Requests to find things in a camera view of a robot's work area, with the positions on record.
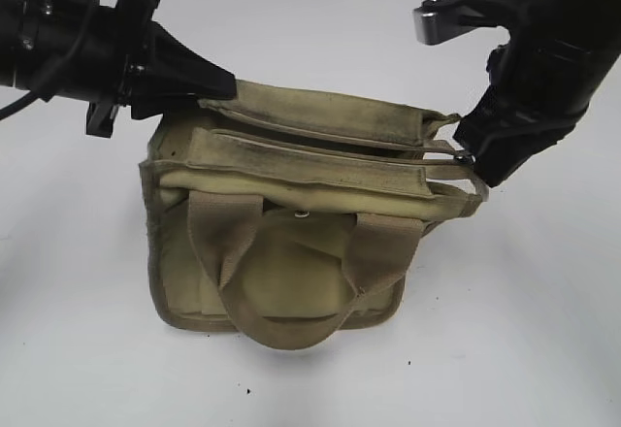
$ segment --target metal bracket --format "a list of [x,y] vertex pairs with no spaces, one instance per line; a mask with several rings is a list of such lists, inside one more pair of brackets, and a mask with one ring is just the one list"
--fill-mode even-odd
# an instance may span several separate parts
[[434,46],[477,27],[519,25],[521,10],[531,0],[426,0],[414,10],[416,35]]

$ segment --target tan canvas bag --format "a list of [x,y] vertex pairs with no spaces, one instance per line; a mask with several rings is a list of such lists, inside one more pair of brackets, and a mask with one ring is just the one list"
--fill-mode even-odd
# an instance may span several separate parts
[[485,196],[434,141],[457,115],[252,82],[201,107],[165,115],[141,165],[151,294],[179,328],[297,349],[378,324],[420,238]]

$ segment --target bag handle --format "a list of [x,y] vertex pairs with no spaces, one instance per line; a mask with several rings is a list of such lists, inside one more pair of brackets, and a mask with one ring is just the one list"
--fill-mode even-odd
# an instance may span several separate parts
[[342,261],[353,298],[336,314],[321,320],[274,321],[259,315],[236,279],[240,261],[256,236],[263,216],[258,195],[221,195],[190,191],[188,234],[204,272],[238,330],[276,349],[316,345],[338,330],[366,294],[402,279],[422,236],[421,220],[358,214]]

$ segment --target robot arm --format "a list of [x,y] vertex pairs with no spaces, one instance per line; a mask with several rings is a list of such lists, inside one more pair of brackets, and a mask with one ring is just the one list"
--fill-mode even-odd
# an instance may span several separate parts
[[143,119],[235,97],[231,73],[151,20],[159,1],[0,0],[0,84],[29,90],[0,119],[61,95],[88,102],[86,133],[110,138],[119,106]]
[[621,0],[427,0],[414,11],[419,39],[435,45],[477,27],[505,27],[490,86],[455,140],[490,186],[562,140],[621,52]]

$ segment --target white surface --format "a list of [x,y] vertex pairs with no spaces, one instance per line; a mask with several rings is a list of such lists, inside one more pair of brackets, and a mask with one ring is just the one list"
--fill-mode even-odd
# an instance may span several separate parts
[[[465,113],[506,36],[419,45],[420,1],[163,0],[156,16],[240,78]],[[0,425],[619,425],[620,72],[578,131],[424,242],[390,322],[297,353],[157,317],[136,168],[155,119],[87,138],[85,104],[56,99],[2,122]]]

